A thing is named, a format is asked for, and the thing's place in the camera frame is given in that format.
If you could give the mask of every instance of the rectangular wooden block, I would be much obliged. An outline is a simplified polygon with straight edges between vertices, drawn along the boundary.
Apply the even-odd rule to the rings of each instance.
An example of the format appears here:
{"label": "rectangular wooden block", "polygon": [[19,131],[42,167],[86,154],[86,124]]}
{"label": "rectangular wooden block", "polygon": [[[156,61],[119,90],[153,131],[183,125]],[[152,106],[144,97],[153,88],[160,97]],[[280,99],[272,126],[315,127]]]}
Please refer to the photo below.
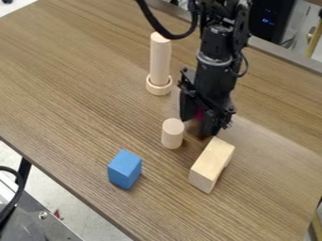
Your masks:
{"label": "rectangular wooden block", "polygon": [[229,164],[233,151],[233,145],[213,137],[190,169],[190,183],[201,191],[210,193],[220,173]]}

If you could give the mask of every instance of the metal frame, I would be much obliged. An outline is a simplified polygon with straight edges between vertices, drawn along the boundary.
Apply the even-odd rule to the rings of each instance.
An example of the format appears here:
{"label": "metal frame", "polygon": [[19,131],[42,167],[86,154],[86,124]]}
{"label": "metal frame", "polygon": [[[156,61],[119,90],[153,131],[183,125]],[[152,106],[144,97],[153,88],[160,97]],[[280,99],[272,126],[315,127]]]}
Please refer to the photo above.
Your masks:
{"label": "metal frame", "polygon": [[20,162],[20,166],[18,169],[18,173],[23,177],[24,179],[24,185],[26,184],[27,180],[28,180],[28,176],[31,170],[31,163],[28,162],[24,157]]}

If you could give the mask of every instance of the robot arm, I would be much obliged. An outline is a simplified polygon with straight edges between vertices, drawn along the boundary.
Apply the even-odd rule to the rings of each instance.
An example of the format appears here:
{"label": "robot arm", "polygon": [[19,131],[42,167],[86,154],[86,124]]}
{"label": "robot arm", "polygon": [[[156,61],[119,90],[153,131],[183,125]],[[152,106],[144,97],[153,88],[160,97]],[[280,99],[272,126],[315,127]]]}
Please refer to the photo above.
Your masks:
{"label": "robot arm", "polygon": [[[144,0],[137,0],[153,28],[170,40],[190,35],[200,18],[201,48],[197,70],[184,68],[178,84],[180,117],[199,121],[200,136],[215,136],[230,126],[235,107],[230,97],[237,78],[247,73],[249,63],[242,54],[250,37],[250,0],[189,0],[192,23],[181,35],[168,32],[153,16]],[[240,72],[242,61],[246,69]]]}

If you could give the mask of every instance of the floor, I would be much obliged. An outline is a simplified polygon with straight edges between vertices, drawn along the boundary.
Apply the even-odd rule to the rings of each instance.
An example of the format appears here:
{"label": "floor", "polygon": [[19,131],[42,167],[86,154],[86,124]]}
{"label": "floor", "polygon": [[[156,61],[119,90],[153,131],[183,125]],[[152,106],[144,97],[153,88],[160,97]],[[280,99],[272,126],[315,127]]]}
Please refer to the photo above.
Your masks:
{"label": "floor", "polygon": [[[0,166],[17,169],[20,160],[19,154],[0,142]],[[52,213],[59,210],[62,221],[85,241],[132,240],[35,167],[25,189]]]}

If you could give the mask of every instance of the wooden block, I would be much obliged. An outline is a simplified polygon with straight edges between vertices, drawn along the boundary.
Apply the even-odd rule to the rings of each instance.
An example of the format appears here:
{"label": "wooden block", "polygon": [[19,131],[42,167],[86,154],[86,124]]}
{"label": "wooden block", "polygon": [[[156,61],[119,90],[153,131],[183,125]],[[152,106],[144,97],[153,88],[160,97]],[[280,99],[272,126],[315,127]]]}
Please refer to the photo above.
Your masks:
{"label": "wooden block", "polygon": [[201,191],[210,193],[220,173],[229,164],[233,151],[233,145],[213,137],[190,169],[190,183]]}
{"label": "wooden block", "polygon": [[127,190],[131,189],[141,172],[141,158],[126,150],[120,150],[107,166],[109,181]]}

